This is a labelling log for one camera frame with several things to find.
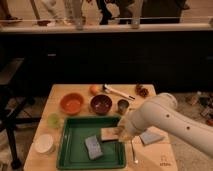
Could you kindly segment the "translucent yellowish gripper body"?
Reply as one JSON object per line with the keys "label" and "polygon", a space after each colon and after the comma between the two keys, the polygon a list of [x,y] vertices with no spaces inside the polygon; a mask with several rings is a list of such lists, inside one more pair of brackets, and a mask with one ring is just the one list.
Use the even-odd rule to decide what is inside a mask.
{"label": "translucent yellowish gripper body", "polygon": [[125,128],[125,124],[126,124],[126,120],[124,118],[122,118],[117,124],[117,128],[118,128],[117,135],[118,135],[119,142],[131,141],[134,138],[133,135],[127,132]]}

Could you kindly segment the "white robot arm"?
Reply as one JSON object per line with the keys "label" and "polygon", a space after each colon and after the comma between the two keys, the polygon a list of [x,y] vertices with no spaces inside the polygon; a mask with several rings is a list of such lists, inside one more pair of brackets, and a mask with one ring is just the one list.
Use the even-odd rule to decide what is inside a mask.
{"label": "white robot arm", "polygon": [[160,93],[145,100],[118,122],[118,140],[132,140],[154,126],[213,158],[213,128],[180,114],[177,107],[178,102],[170,93]]}

